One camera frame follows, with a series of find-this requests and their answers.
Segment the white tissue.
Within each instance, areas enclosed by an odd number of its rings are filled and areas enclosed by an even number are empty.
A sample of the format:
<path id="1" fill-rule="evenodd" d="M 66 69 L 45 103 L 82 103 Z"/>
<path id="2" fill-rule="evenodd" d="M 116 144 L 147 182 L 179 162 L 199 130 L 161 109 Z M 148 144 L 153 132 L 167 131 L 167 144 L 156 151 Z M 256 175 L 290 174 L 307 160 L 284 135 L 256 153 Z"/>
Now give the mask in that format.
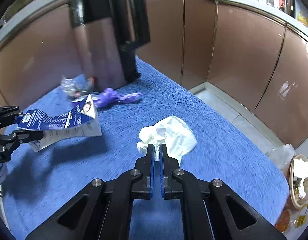
<path id="1" fill-rule="evenodd" d="M 190 153 L 197 145 L 197 140 L 190 127 L 180 118 L 169 116 L 153 126 L 147 126 L 139 132 L 140 142 L 137 149 L 146 155 L 148 144 L 155 147 L 155 161 L 159 161 L 159 146 L 166 144 L 168 156 L 177 159 Z"/>

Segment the blue white milk carton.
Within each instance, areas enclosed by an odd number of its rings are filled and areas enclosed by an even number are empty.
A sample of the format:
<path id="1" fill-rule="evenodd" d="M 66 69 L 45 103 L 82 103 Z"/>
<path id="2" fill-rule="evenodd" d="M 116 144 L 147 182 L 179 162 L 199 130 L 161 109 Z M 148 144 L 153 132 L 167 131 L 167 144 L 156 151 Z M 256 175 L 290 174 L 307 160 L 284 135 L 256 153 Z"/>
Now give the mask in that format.
<path id="1" fill-rule="evenodd" d="M 42 139 L 30 142 L 34 152 L 64 139 L 102 136 L 98 111 L 91 95 L 64 114 L 49 116 L 44 111 L 33 109 L 22 118 L 17 118 L 16 123 L 19 129 L 43 133 Z"/>

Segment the purple twisted glove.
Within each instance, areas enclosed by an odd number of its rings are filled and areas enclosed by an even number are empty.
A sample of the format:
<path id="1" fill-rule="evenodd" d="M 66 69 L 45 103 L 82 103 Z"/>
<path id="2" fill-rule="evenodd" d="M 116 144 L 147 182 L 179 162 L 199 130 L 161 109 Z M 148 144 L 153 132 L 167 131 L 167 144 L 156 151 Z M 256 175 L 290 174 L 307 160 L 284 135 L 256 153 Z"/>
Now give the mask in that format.
<path id="1" fill-rule="evenodd" d="M 112 88 L 106 88 L 100 94 L 94 94 L 92 100 L 97 108 L 105 108 L 114 103 L 134 103 L 142 98 L 142 93 L 122 95 Z"/>

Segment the clear silver plastic wrapper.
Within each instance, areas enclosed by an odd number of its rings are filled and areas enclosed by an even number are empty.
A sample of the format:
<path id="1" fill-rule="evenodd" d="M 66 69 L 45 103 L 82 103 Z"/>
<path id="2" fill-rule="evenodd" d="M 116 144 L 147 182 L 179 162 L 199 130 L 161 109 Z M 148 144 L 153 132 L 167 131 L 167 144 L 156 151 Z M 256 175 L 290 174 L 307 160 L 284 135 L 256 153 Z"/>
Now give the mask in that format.
<path id="1" fill-rule="evenodd" d="M 61 79 L 61 90 L 67 97 L 77 99 L 81 96 L 89 94 L 94 88 L 94 79 L 90 77 L 86 80 L 85 85 L 77 83 L 74 79 L 68 79 L 65 76 Z"/>

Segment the beige trash bin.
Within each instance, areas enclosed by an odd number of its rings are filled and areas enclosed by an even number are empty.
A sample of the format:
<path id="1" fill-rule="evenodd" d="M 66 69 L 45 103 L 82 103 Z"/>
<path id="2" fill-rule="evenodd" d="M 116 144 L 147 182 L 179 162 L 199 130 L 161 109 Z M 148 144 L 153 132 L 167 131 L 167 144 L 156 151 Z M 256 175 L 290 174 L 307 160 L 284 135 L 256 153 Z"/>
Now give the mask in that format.
<path id="1" fill-rule="evenodd" d="M 308 205 L 308 158 L 302 154 L 294 156 L 289 168 L 290 200 L 296 210 Z"/>

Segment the brown kitchen cabinet fronts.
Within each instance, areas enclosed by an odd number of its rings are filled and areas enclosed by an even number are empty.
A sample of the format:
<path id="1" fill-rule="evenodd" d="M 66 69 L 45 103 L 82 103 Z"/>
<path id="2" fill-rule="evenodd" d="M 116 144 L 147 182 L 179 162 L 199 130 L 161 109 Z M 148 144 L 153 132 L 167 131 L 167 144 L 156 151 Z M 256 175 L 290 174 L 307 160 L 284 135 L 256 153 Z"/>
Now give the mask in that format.
<path id="1" fill-rule="evenodd" d="M 138 56 L 186 89 L 222 90 L 280 141 L 308 142 L 308 29 L 250 0 L 146 0 L 151 43 Z M 27 105 L 81 72 L 69 0 L 37 10 L 0 49 L 0 105 Z"/>

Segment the amber plastic jar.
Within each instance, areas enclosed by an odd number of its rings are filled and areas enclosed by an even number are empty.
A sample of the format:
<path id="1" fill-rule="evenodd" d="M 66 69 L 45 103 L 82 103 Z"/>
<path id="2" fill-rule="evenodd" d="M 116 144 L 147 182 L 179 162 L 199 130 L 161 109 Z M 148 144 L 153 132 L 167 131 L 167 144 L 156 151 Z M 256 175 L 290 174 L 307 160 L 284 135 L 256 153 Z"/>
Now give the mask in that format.
<path id="1" fill-rule="evenodd" d="M 291 215 L 292 211 L 290 209 L 284 209 L 275 223 L 275 228 L 281 233 L 287 232 L 290 228 Z"/>

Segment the copper and black electric kettle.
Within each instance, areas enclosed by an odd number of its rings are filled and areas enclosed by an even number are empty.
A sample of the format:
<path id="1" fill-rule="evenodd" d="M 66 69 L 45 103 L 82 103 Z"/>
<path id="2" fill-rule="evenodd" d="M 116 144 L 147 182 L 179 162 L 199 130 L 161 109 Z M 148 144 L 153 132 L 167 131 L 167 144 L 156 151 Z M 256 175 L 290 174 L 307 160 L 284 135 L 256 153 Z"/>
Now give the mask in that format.
<path id="1" fill-rule="evenodd" d="M 117 89 L 140 77 L 135 51 L 150 42 L 145 0 L 70 0 L 71 27 L 93 90 Z"/>

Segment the yellow detergent bottle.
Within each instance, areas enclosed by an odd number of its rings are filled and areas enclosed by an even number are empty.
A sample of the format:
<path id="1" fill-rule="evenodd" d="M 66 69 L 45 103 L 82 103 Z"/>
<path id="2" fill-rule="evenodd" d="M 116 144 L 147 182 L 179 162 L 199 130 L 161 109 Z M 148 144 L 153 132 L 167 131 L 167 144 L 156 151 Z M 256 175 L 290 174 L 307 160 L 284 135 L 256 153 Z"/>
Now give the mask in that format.
<path id="1" fill-rule="evenodd" d="M 297 13 L 297 20 L 308 28 L 308 16 L 301 10 Z"/>

